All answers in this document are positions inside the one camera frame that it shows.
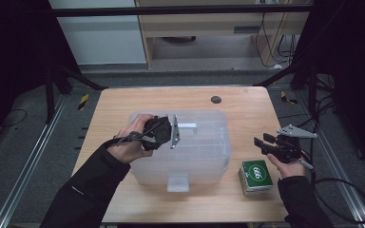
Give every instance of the wooden table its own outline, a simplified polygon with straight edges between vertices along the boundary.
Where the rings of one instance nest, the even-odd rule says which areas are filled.
[[[221,103],[213,104],[212,96]],[[127,125],[137,110],[218,109],[227,117],[231,142],[229,167],[218,184],[193,184],[188,193],[168,193],[166,186],[140,185],[128,173],[108,206],[103,222],[248,222],[283,221],[287,212],[279,197],[279,172],[253,138],[275,134],[277,115],[264,87],[117,88],[102,92],[74,171],[104,141]],[[266,160],[273,189],[249,198],[240,189],[242,161]]]

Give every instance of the white cabinet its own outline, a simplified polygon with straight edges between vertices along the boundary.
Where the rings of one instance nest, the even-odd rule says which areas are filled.
[[[135,7],[133,0],[49,0],[54,9]],[[145,64],[137,16],[59,17],[79,65]]]

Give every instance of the black sleeve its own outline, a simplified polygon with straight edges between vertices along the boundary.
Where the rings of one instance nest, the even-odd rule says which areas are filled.
[[[129,169],[101,146],[58,191],[41,227],[99,227]]]
[[[319,207],[306,177],[289,177],[278,181],[280,197],[289,215],[285,221],[292,228],[330,228],[330,219]]]

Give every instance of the human hand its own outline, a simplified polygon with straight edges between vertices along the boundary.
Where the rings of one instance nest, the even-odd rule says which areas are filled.
[[[153,119],[153,115],[139,114],[132,123],[121,129],[114,138],[126,137],[131,131],[143,133],[144,124],[150,119]],[[120,145],[111,145],[107,151],[122,163],[131,163],[139,158],[153,155],[153,150],[145,151],[142,148],[142,143],[139,141],[122,142]]]
[[[280,172],[280,175],[283,179],[293,176],[306,175],[306,169],[304,165],[300,163],[300,160],[291,163],[282,163],[273,154],[267,154],[266,157],[268,157],[269,161],[271,161],[271,163],[278,168],[278,171]]]

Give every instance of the aluminum rail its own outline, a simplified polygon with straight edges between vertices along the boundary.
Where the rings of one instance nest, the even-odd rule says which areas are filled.
[[[295,91],[295,93],[298,97],[299,103],[306,111],[308,117],[311,118],[311,114],[309,112],[309,109],[307,108],[306,98],[301,92]],[[349,176],[346,174],[346,171],[337,159],[334,149],[329,144],[323,130],[320,128],[317,133],[317,141],[319,142],[319,145],[321,145],[321,151],[325,159],[327,160],[333,175],[338,179],[351,182]],[[354,187],[345,185],[344,183],[339,183],[338,187],[342,193],[343,198],[346,200],[355,220],[365,220],[365,205]],[[358,226],[360,228],[365,228],[365,224],[358,224]]]
[[[326,10],[328,6],[310,4],[276,5],[219,5],[219,6],[175,6],[137,8],[97,8],[97,9],[52,9],[26,12],[28,15],[50,15],[55,17],[126,16],[161,14],[205,14],[205,13],[245,13],[245,12],[305,12]]]
[[[16,209],[19,200],[22,198],[23,193],[28,186],[29,180],[33,174],[35,167],[37,166],[38,161],[40,160],[41,155],[43,154],[44,148],[47,145],[48,139],[51,136],[51,133],[57,124],[59,117],[63,111],[65,101],[67,96],[61,95],[59,97],[59,101],[57,107],[55,108],[57,111],[53,116],[50,123],[47,123],[44,127],[37,143],[34,145],[32,152],[19,175],[16,183],[10,191],[7,200],[0,210],[0,228],[7,227],[11,216],[13,215],[14,210]]]

